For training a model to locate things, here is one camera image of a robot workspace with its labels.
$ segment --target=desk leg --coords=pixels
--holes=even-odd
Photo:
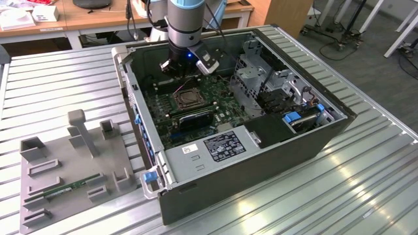
[[[342,19],[342,17],[343,17],[345,14],[346,14],[346,11],[347,11],[347,9],[349,9],[350,4],[351,4],[351,0],[346,0],[345,4],[343,4],[343,6],[342,6],[342,8],[341,8],[341,10],[339,10],[339,13],[338,13],[338,15],[337,15],[337,18],[335,18],[335,22],[337,22],[337,23],[341,22],[341,19]]]
[[[80,38],[79,38],[80,32],[78,30],[67,31],[66,36],[70,40],[71,48],[72,49],[82,49],[83,46],[82,46],[82,42],[80,42]]]
[[[250,11],[243,11],[241,13],[238,28],[246,28],[249,26],[250,13],[251,13]]]
[[[410,19],[413,18],[414,14],[418,11],[418,4],[415,6],[415,8],[413,9],[413,11],[410,12],[410,14],[407,15],[407,17],[405,18],[405,21],[402,22],[402,24],[399,25],[399,28],[397,29],[397,32],[399,33],[405,27],[405,25],[407,24],[407,22],[410,21]]]
[[[374,19],[374,17],[377,16],[378,12],[379,12],[379,9],[381,9],[381,6],[382,6],[382,3],[383,3],[385,0],[379,0],[375,7],[373,8],[373,11],[366,19],[366,22],[363,24],[363,26],[361,27],[359,29],[359,33],[363,33],[366,31],[366,29],[369,28],[369,25]]]
[[[410,34],[410,32],[413,31],[413,29],[415,28],[415,25],[418,23],[418,15],[415,16],[413,22],[410,23],[410,25],[407,26],[406,30],[403,31],[403,33],[401,34],[401,36],[398,37],[397,41],[394,42],[394,44],[391,45],[390,49],[387,50],[385,57],[389,58],[393,54],[393,52],[397,50],[398,46],[401,45],[403,39],[406,38],[406,36]]]
[[[319,26],[322,26],[322,24],[323,24],[323,22],[325,22],[325,20],[326,20],[326,17],[327,17],[327,15],[329,15],[329,11],[331,10],[333,4],[334,4],[334,0],[329,0],[327,5],[326,5],[326,8],[325,8],[325,10],[323,10],[323,12],[322,12],[322,14],[321,14],[319,20],[318,20]]]

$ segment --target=green circuit board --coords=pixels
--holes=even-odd
[[[230,123],[234,128],[250,119],[234,98],[226,78],[200,77],[186,84],[188,86],[176,92],[166,94],[159,93],[158,90],[144,92],[146,103],[166,149],[217,134],[218,126],[225,123]],[[188,105],[187,96],[192,96],[194,102],[191,107],[184,108]],[[211,124],[186,132],[179,131],[180,118],[206,111],[214,113]]]

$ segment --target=motherboard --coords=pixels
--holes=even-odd
[[[242,125],[250,120],[230,89],[230,77],[192,76],[152,84],[144,91],[154,124],[172,148]]]

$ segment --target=cpu socket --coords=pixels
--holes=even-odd
[[[174,97],[178,107],[183,110],[198,107],[206,102],[196,88],[179,91]]]

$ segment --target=power supply label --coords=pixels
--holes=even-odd
[[[221,162],[246,151],[234,131],[210,138],[203,142],[215,162]]]

